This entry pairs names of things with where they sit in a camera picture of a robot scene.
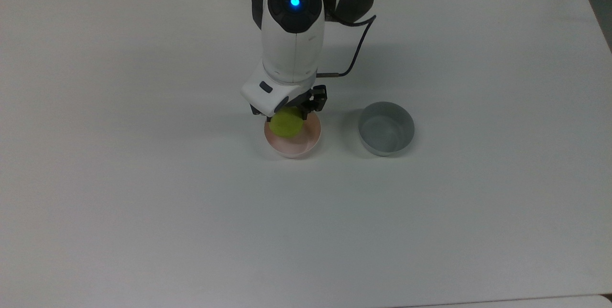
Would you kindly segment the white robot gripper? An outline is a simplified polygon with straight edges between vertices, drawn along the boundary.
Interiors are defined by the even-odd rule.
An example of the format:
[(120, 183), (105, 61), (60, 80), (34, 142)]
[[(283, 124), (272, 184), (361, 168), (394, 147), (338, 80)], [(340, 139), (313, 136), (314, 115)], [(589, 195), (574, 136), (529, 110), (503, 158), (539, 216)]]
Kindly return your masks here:
[(328, 100), (324, 84), (313, 86), (316, 73), (299, 83), (277, 81), (267, 73), (262, 61), (243, 84), (240, 92), (250, 105), (251, 113), (271, 121), (282, 107), (297, 108), (298, 116), (306, 121), (313, 112), (320, 112)]

